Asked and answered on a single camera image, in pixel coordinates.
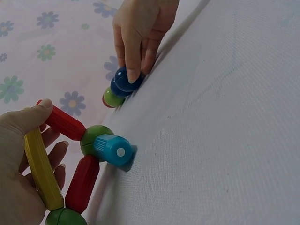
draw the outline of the light blue connector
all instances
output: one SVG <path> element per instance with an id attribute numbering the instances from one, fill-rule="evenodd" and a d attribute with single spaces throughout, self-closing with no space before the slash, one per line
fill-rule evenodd
<path id="1" fill-rule="evenodd" d="M 117 167 L 127 164 L 134 153 L 128 140 L 115 135 L 98 136 L 94 141 L 94 149 L 101 159 Z"/>

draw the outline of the dark blue ball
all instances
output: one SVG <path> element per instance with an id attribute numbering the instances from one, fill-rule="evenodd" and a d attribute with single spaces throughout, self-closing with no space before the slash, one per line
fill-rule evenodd
<path id="1" fill-rule="evenodd" d="M 144 75 L 140 74 L 139 78 L 134 83 L 128 82 L 127 71 L 125 67 L 118 69 L 115 74 L 115 82 L 117 87 L 125 92 L 132 92 L 138 89 L 144 81 Z"/>
<path id="2" fill-rule="evenodd" d="M 115 79 L 113 78 L 112 81 L 111 81 L 111 90 L 112 90 L 112 93 L 114 93 L 116 96 L 118 97 L 127 97 L 128 95 L 130 95 L 132 93 L 131 92 L 125 92 L 125 91 L 122 91 L 120 90 L 117 85 L 116 85 L 116 82 L 115 82 Z"/>

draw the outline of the flower pattern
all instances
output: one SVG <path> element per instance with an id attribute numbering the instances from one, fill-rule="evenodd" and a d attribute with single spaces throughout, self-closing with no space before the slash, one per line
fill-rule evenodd
<path id="1" fill-rule="evenodd" d="M 118 60 L 115 56 L 111 56 L 109 59 L 111 62 L 106 62 L 104 68 L 110 71 L 105 77 L 107 80 L 111 81 L 118 70 Z"/>
<path id="2" fill-rule="evenodd" d="M 88 24 L 83 24 L 82 26 L 81 26 L 81 28 L 82 29 L 84 29 L 84 30 L 88 30 L 89 28 L 90 28 L 90 26 L 88 25 Z"/>
<path id="3" fill-rule="evenodd" d="M 9 21 L 0 23 L 0 37 L 6 37 L 9 31 L 14 29 L 14 23 Z"/>
<path id="4" fill-rule="evenodd" d="M 41 58 L 42 61 L 51 60 L 52 56 L 56 54 L 55 48 L 51 45 L 43 45 L 37 52 L 39 53 L 37 57 Z"/>
<path id="5" fill-rule="evenodd" d="M 54 12 L 49 13 L 42 13 L 42 16 L 38 17 L 37 26 L 42 26 L 42 29 L 47 27 L 54 27 L 54 22 L 58 22 L 59 19 L 57 18 L 58 14 L 54 14 Z"/>
<path id="6" fill-rule="evenodd" d="M 4 83 L 0 84 L 0 99 L 4 99 L 5 104 L 8 104 L 11 100 L 18 101 L 18 95 L 24 93 L 22 85 L 23 81 L 18 80 L 17 76 L 13 76 L 11 79 L 6 77 Z"/>
<path id="7" fill-rule="evenodd" d="M 85 109 L 86 105 L 83 103 L 84 96 L 78 96 L 77 91 L 73 91 L 72 94 L 70 92 L 65 93 L 65 98 L 60 99 L 60 104 L 63 106 L 60 108 L 62 111 L 67 114 L 73 116 L 81 115 L 81 109 Z"/>
<path id="8" fill-rule="evenodd" d="M 108 18 L 110 15 L 114 16 L 117 12 L 117 9 L 110 7 L 102 2 L 95 2 L 94 6 L 97 7 L 94 9 L 95 13 L 100 13 L 103 18 Z"/>
<path id="9" fill-rule="evenodd" d="M 6 53 L 3 53 L 0 55 L 0 62 L 5 62 L 5 60 L 8 58 L 8 55 Z"/>

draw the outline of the gray fabric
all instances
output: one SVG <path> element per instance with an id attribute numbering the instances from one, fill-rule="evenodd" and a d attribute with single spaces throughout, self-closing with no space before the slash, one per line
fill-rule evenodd
<path id="1" fill-rule="evenodd" d="M 298 0 L 211 0 L 107 118 L 138 153 L 89 224 L 298 225 L 299 37 Z"/>

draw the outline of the hand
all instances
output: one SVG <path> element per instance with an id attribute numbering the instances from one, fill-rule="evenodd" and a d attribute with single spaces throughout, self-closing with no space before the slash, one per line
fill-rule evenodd
<path id="1" fill-rule="evenodd" d="M 46 129 L 44 124 L 52 110 L 52 102 L 44 100 L 35 107 L 0 116 L 0 215 L 3 224 L 38 225 L 45 216 L 45 206 L 31 173 L 22 175 L 28 168 L 24 136 L 40 127 L 45 147 L 52 144 L 60 135 L 52 128 Z M 59 164 L 67 147 L 67 142 L 59 142 L 48 156 L 60 188 L 64 186 L 66 173 L 65 166 Z"/>
<path id="2" fill-rule="evenodd" d="M 115 49 L 120 67 L 134 83 L 148 74 L 158 47 L 174 23 L 179 0 L 124 0 L 113 19 Z"/>

